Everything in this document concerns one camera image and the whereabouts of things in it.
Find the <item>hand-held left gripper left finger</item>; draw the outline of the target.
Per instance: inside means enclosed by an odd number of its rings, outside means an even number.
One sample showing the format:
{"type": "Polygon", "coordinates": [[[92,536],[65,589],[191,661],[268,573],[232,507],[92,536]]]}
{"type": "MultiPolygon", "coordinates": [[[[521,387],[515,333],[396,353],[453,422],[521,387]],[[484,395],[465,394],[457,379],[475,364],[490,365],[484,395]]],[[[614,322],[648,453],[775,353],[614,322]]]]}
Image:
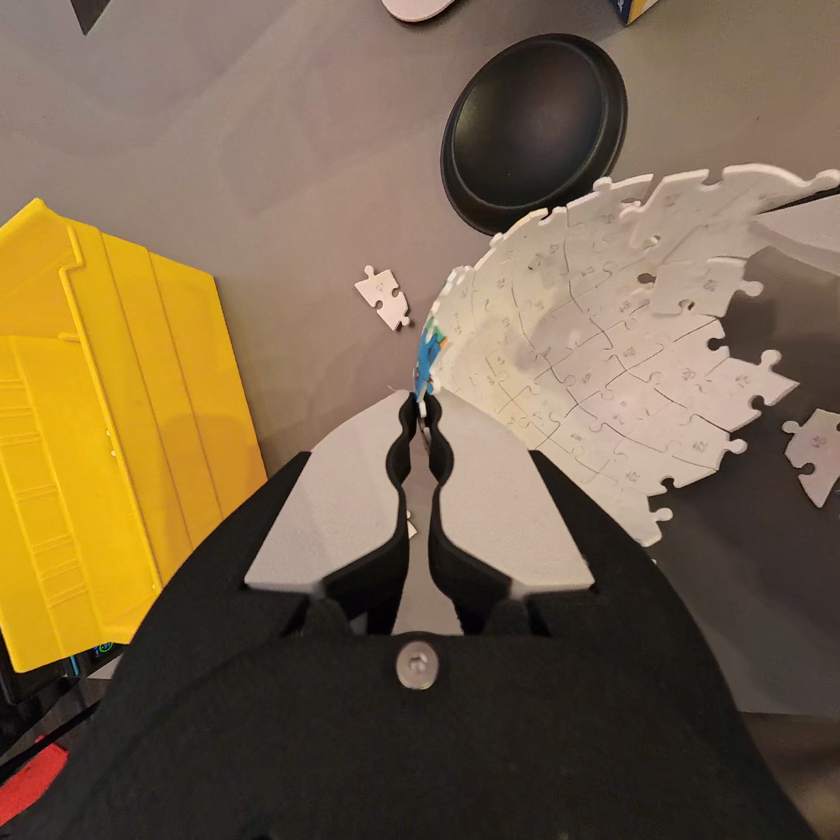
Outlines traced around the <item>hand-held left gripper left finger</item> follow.
{"type": "Polygon", "coordinates": [[[245,584],[330,599],[351,621],[394,622],[410,559],[403,482],[416,425],[414,395],[393,392],[318,443],[245,584]]]}

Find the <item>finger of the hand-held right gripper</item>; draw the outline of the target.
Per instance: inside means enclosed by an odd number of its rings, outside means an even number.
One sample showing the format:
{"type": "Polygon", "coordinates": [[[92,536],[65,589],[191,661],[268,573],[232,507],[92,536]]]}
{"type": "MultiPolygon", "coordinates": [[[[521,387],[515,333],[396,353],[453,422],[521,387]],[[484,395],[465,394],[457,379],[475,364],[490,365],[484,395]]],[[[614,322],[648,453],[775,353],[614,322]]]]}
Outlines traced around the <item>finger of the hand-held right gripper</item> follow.
{"type": "Polygon", "coordinates": [[[756,216],[749,231],[782,254],[819,270],[839,270],[839,188],[756,216]]]}

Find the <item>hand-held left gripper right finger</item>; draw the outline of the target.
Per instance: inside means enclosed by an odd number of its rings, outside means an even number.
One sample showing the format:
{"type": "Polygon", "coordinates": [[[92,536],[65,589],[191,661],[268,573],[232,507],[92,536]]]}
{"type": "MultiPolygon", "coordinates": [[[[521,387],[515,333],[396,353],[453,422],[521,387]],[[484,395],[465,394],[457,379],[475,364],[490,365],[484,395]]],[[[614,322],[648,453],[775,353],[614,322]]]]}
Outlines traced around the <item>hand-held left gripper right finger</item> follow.
{"type": "Polygon", "coordinates": [[[457,395],[425,397],[437,485],[428,565],[464,632],[504,601],[585,592],[594,576],[534,463],[506,425],[457,395]]]}

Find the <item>colourful puzzle ball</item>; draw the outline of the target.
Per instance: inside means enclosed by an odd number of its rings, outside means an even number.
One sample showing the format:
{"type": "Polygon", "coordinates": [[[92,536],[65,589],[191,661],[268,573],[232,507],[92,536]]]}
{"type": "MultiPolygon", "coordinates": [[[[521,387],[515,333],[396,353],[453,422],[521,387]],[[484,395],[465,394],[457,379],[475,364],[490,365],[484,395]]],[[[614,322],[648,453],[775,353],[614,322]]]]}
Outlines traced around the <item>colourful puzzle ball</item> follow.
{"type": "Polygon", "coordinates": [[[722,320],[756,297],[753,219],[838,187],[770,164],[595,181],[496,234],[429,312],[416,395],[447,391],[543,452],[639,543],[661,539],[651,497],[715,474],[733,435],[798,382],[777,350],[731,356],[722,320]]]}

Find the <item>small black device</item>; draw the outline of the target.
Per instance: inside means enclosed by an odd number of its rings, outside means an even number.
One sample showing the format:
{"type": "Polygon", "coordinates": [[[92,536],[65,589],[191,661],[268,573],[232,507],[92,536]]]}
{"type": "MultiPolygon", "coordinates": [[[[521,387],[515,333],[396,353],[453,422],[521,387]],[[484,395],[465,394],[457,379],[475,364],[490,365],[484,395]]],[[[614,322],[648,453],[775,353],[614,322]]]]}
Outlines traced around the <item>small black device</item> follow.
{"type": "Polygon", "coordinates": [[[90,678],[102,667],[120,657],[125,645],[108,642],[65,658],[63,666],[69,679],[90,678]]]}

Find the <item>yellow plastic bin stack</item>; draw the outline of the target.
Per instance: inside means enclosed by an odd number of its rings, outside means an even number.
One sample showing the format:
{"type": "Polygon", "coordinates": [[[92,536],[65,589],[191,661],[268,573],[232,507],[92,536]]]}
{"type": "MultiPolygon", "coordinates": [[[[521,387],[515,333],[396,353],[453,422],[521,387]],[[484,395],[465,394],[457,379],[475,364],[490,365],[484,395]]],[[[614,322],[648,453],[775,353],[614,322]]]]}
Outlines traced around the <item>yellow plastic bin stack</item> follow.
{"type": "Polygon", "coordinates": [[[212,275],[59,215],[1,231],[1,618],[14,671],[128,644],[266,482],[212,275]]]}

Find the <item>black round stand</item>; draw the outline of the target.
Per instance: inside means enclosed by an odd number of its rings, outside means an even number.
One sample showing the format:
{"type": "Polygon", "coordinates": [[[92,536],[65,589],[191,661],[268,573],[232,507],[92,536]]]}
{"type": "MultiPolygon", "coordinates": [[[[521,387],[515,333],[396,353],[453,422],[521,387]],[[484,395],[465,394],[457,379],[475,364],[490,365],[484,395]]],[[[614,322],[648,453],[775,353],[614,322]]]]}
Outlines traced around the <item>black round stand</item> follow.
{"type": "Polygon", "coordinates": [[[570,34],[525,38],[458,96],[440,149],[446,196],[468,226],[502,233],[611,174],[627,117],[622,74],[599,45],[570,34]]]}

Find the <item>orange object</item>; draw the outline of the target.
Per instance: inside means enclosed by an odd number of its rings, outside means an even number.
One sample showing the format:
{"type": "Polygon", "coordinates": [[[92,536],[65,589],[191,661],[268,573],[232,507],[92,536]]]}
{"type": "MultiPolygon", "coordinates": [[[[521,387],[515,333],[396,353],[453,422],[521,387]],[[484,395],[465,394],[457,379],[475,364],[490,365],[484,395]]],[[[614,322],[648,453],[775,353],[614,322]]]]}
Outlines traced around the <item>orange object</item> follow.
{"type": "Polygon", "coordinates": [[[1,787],[1,826],[40,799],[67,765],[69,753],[56,743],[45,746],[1,787]]]}

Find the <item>white rounded object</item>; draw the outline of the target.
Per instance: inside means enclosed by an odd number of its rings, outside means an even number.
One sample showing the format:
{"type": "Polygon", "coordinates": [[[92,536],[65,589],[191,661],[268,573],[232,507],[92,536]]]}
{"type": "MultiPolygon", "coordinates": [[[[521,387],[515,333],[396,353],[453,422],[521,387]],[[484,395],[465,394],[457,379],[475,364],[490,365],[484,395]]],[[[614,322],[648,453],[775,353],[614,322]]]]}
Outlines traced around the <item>white rounded object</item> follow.
{"type": "Polygon", "coordinates": [[[456,1],[383,0],[386,12],[395,20],[409,25],[426,23],[453,6],[456,1]]]}

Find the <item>black flat mat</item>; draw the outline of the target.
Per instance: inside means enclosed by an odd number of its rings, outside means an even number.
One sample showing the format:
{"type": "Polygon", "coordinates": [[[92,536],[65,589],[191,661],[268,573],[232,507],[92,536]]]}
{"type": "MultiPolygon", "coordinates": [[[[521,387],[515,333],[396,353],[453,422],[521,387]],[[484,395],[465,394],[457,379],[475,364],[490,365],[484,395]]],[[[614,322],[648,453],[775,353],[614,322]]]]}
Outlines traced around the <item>black flat mat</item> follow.
{"type": "Polygon", "coordinates": [[[74,15],[77,18],[80,31],[84,36],[88,36],[93,27],[99,21],[108,5],[109,0],[71,0],[70,5],[74,15]]]}

